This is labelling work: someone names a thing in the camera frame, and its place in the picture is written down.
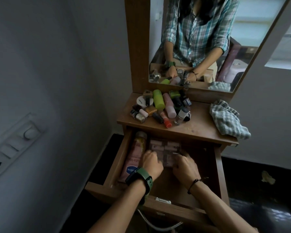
dark floor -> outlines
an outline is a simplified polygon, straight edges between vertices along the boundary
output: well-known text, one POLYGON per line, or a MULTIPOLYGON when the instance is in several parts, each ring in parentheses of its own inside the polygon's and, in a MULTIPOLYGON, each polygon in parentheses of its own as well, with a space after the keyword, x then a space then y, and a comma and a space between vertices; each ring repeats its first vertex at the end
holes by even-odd
MULTIPOLYGON (((103 184, 123 140, 114 134, 89 181, 103 184)), ((259 232, 291 232, 291 170, 222 157, 230 206, 259 232), (261 181, 266 170, 274 185, 261 181)), ((86 232, 108 205, 83 190, 61 232, 86 232)))

mirror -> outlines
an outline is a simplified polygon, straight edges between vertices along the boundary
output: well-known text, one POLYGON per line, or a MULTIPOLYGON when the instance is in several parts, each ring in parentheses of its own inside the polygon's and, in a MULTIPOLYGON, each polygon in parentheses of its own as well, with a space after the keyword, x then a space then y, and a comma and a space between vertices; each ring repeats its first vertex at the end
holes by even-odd
POLYGON ((233 92, 285 0, 151 0, 149 82, 233 92))

open drawer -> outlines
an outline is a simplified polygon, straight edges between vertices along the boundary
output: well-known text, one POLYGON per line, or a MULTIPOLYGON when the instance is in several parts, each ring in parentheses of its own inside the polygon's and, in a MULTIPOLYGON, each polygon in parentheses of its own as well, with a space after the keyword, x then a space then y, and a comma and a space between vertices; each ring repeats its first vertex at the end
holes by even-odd
MULTIPOLYGON (((113 203, 127 187, 126 184, 118 182, 126 156, 134 139, 135 130, 127 127, 122 144, 110 168, 109 174, 103 185, 88 182, 85 189, 93 196, 107 203, 113 203)), ((160 135, 150 130, 143 130, 148 137, 175 140, 160 135)), ((177 137, 186 150, 198 165, 201 177, 208 177, 205 184, 218 195, 225 203, 229 204, 224 172, 219 147, 213 143, 192 140, 186 137, 177 137)), ((188 223, 207 231, 217 231, 202 209, 200 203, 179 183, 172 173, 172 168, 165 167, 161 176, 153 183, 153 187, 143 206, 139 207, 145 213, 156 215, 161 218, 173 219, 175 221, 188 223), (171 201, 171 204, 156 200, 156 198, 171 201)))

blue vaseline logo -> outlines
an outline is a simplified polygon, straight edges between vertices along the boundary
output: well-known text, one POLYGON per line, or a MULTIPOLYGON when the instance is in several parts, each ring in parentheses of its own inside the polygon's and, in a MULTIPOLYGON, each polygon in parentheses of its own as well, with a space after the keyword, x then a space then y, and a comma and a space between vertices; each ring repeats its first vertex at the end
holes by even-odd
POLYGON ((135 166, 129 166, 126 169, 126 172, 129 173, 129 174, 131 174, 135 169, 137 169, 137 167, 135 167, 135 166))

wooden mirror frame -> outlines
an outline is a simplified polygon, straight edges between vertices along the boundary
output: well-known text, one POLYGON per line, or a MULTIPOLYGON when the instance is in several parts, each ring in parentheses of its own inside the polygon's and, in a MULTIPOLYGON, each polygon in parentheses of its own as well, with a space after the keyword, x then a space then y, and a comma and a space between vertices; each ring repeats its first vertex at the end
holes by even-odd
MULTIPOLYGON (((283 4, 234 91, 221 92, 208 89, 189 88, 187 96, 191 101, 213 103, 221 99, 230 102, 289 1, 290 0, 286 0, 283 4)), ((134 93, 143 93, 146 89, 159 89, 162 93, 165 93, 171 90, 180 90, 183 87, 149 82, 150 6, 151 0, 125 0, 132 91, 134 93)))

